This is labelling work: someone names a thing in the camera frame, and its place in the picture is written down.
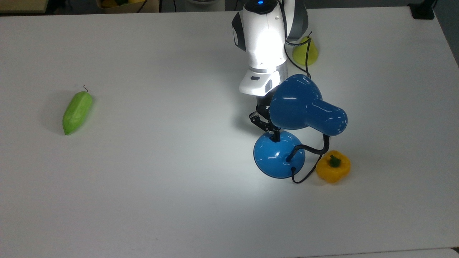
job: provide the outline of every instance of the green vegetable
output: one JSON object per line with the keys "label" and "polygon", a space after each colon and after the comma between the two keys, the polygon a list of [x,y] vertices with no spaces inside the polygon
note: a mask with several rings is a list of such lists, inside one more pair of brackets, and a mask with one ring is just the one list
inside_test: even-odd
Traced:
{"label": "green vegetable", "polygon": [[92,104],[92,97],[86,91],[81,91],[73,96],[65,110],[62,127],[65,135],[73,133],[84,122]]}

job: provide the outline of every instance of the toy vegetable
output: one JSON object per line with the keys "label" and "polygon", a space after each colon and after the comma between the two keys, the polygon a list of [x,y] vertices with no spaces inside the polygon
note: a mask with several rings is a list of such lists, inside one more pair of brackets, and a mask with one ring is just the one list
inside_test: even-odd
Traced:
{"label": "toy vegetable", "polygon": [[65,135],[73,133],[83,123],[92,104],[92,97],[87,91],[81,91],[73,96],[62,118]]}
{"label": "toy vegetable", "polygon": [[327,181],[336,183],[349,174],[351,161],[339,151],[329,151],[317,162],[317,175]]}

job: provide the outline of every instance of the lamp shade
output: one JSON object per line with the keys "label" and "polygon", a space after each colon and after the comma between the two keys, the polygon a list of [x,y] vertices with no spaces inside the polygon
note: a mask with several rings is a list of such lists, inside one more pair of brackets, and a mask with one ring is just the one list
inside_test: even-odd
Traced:
{"label": "lamp shade", "polygon": [[323,101],[316,84],[302,74],[292,75],[277,86],[269,116],[279,128],[309,126],[328,136],[340,134],[347,126],[346,112]]}

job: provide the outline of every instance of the yellow bell pepper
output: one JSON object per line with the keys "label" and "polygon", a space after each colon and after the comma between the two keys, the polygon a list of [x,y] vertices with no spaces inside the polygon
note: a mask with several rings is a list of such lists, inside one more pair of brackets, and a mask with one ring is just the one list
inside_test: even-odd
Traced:
{"label": "yellow bell pepper", "polygon": [[329,151],[317,162],[317,175],[327,181],[336,183],[351,171],[351,161],[339,151]]}

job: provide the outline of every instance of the pepper stem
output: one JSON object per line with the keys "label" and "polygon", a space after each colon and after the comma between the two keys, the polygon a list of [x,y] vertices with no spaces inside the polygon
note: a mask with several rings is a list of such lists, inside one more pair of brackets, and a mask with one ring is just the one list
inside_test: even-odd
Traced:
{"label": "pepper stem", "polygon": [[332,167],[332,168],[337,168],[337,167],[340,166],[340,164],[341,164],[341,159],[339,159],[339,158],[337,158],[337,157],[335,157],[335,156],[333,156],[333,155],[331,155],[330,158],[331,158],[331,159],[330,159],[330,167]]}

